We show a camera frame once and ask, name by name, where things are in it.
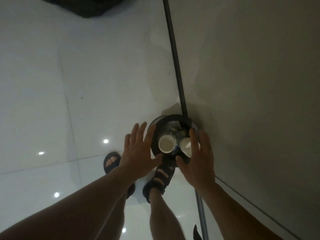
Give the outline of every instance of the black metal pole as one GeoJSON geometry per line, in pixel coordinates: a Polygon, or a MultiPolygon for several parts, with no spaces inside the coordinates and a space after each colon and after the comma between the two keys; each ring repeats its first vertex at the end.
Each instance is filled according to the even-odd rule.
{"type": "MultiPolygon", "coordinates": [[[[182,77],[181,77],[181,71],[180,71],[180,65],[179,65],[178,51],[177,51],[176,41],[174,38],[174,28],[172,26],[168,0],[163,0],[163,6],[164,6],[164,12],[165,12],[166,20],[167,20],[168,31],[169,31],[169,38],[170,38],[170,44],[171,44],[174,69],[176,71],[176,78],[177,78],[177,84],[178,84],[178,91],[179,91],[182,115],[188,117],[187,105],[186,105],[186,100],[185,100],[184,92],[183,92],[183,84],[182,84],[182,77]]],[[[209,240],[202,198],[200,197],[200,195],[198,194],[198,192],[196,190],[195,190],[195,197],[197,200],[202,238],[203,238],[203,240],[209,240]]]]}
{"type": "Polygon", "coordinates": [[[183,92],[181,71],[180,71],[180,65],[179,65],[179,59],[178,59],[178,51],[177,51],[177,46],[176,46],[176,40],[174,39],[174,28],[172,26],[168,0],[163,0],[163,6],[164,6],[165,18],[167,20],[167,26],[168,26],[168,31],[169,31],[169,38],[170,38],[170,44],[171,44],[174,69],[176,71],[176,78],[177,78],[178,91],[179,91],[180,103],[181,103],[181,108],[182,108],[182,115],[187,117],[188,116],[187,105],[186,105],[186,100],[185,100],[184,92],[183,92]]]}

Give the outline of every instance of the leg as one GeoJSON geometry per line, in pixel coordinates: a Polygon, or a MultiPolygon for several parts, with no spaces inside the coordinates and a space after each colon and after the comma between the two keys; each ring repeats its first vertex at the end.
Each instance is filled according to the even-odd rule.
{"type": "Polygon", "coordinates": [[[123,225],[125,223],[125,203],[127,193],[125,193],[114,206],[104,228],[102,229],[97,240],[119,240],[123,225]]]}
{"type": "Polygon", "coordinates": [[[185,240],[178,219],[162,198],[161,192],[152,188],[150,190],[150,230],[153,240],[185,240]]]}

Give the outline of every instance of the wall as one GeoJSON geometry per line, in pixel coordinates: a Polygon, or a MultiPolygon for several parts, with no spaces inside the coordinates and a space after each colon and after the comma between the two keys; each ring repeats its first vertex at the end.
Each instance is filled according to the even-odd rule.
{"type": "Polygon", "coordinates": [[[319,1],[169,1],[189,116],[210,134],[217,176],[319,239],[319,1]]]}

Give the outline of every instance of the hand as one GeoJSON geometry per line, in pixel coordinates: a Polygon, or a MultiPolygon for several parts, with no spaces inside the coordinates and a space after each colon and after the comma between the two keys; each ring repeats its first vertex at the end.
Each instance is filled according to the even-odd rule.
{"type": "Polygon", "coordinates": [[[200,192],[214,184],[214,155],[210,139],[206,133],[200,130],[200,149],[194,130],[190,129],[189,134],[192,151],[190,162],[189,164],[185,164],[180,156],[176,156],[176,161],[188,183],[200,192]]]}
{"type": "Polygon", "coordinates": [[[147,123],[143,122],[139,127],[136,123],[131,134],[124,139],[124,152],[119,166],[125,166],[132,173],[135,180],[146,176],[153,168],[162,163],[162,154],[151,159],[151,142],[156,125],[151,125],[143,141],[143,133],[147,123]]]}

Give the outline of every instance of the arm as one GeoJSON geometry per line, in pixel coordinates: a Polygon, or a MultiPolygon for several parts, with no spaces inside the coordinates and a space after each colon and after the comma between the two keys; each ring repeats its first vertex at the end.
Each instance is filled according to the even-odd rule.
{"type": "Polygon", "coordinates": [[[190,163],[186,165],[182,158],[177,157],[177,165],[186,180],[206,202],[223,238],[281,240],[215,183],[214,157],[208,135],[203,131],[200,132],[200,149],[193,130],[190,130],[190,138],[192,149],[190,163]]]}
{"type": "Polygon", "coordinates": [[[96,239],[120,197],[137,179],[161,164],[151,160],[155,126],[145,140],[146,122],[126,135],[119,167],[54,205],[18,222],[0,234],[6,239],[96,239]]]}

